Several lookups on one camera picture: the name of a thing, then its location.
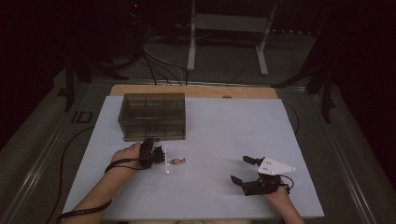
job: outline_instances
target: dark floor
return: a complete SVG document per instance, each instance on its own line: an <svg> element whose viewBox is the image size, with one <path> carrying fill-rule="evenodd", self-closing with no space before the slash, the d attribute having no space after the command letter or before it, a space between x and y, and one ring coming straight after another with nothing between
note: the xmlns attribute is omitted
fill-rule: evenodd
<svg viewBox="0 0 396 224"><path fill-rule="evenodd" d="M299 72L314 43L315 38L310 35L271 35L264 52L269 75L263 77L252 39L235 41L217 36L201 40L197 47L195 71L188 73L188 81L190 85L276 84ZM181 67L187 64L189 42L186 38L157 38L149 41L146 47L149 53L171 64ZM121 70L123 76L130 78L122 83L153 84L146 63L141 58L135 65ZM171 84L177 85L177 79L186 80L184 71L179 72L179 68L173 65L163 66L173 74L158 67ZM162 76L156 75L156 79L165 84ZM56 204L64 148L76 133L94 125L111 87L121 83L97 75L91 84L78 85L77 100L71 111L65 113L65 99L57 97L59 89L64 87L64 73L54 82L53 91L0 152L1 223L47 221ZM306 222L393 223L396 220L396 194L337 87L333 87L332 93L335 104L331 109L332 123L327 124L319 114L320 97L306 94L306 83L307 79L304 79L286 89L276 90L279 98L287 104L285 107L291 125L298 129L296 137L325 213L325 217L307 219ZM75 111L92 112L92 121L72 123ZM82 133L67 149L62 197L54 217L63 210L90 135L91 130ZM255 222L277 223L276 220Z"/></svg>

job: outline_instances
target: black wrist strap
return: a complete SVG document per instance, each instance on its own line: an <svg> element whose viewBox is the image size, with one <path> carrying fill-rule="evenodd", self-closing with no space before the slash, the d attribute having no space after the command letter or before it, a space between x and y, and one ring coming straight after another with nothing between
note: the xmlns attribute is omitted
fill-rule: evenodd
<svg viewBox="0 0 396 224"><path fill-rule="evenodd" d="M78 217L78 216L88 215L88 214L92 214L92 213L97 213L97 212L107 209L110 205L111 205L111 200L108 203L105 203L104 205L99 206L99 207L63 213L56 218L56 223L61 223L61 221L67 217Z"/></svg>

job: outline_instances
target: floor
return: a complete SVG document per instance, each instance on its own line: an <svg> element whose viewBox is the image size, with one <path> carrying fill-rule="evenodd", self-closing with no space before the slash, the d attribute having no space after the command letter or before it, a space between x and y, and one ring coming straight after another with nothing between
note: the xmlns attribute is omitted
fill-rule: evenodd
<svg viewBox="0 0 396 224"><path fill-rule="evenodd" d="M184 84L188 77L189 85L269 86L298 74L315 43L315 37L310 35L270 35L264 52L269 75L264 77L255 58L255 36L242 39L241 35L225 36L229 34L209 34L199 39L195 71L188 74L176 67L187 64L188 38L153 38L145 46L147 52L168 62L150 62L161 73L155 75L156 81L178 85L179 81ZM65 99L57 96L64 88L64 72L54 79L53 91L1 150L0 223L50 223L62 213L90 139L90 128L111 87L116 83L154 84L144 57L118 72L129 80L114 80L94 71L92 83L78 84L77 100L70 112L64 112ZM332 87L335 108L331 109L329 124L319 113L320 94L304 92L307 81L303 79L276 90L285 103L325 212L325 217L308 218L306 223L393 223L396 193L339 90ZM76 112L92 113L91 121L75 122ZM61 159L64 159L62 170ZM59 189L60 178L62 189ZM277 223L277 220L254 220L254 223Z"/></svg>

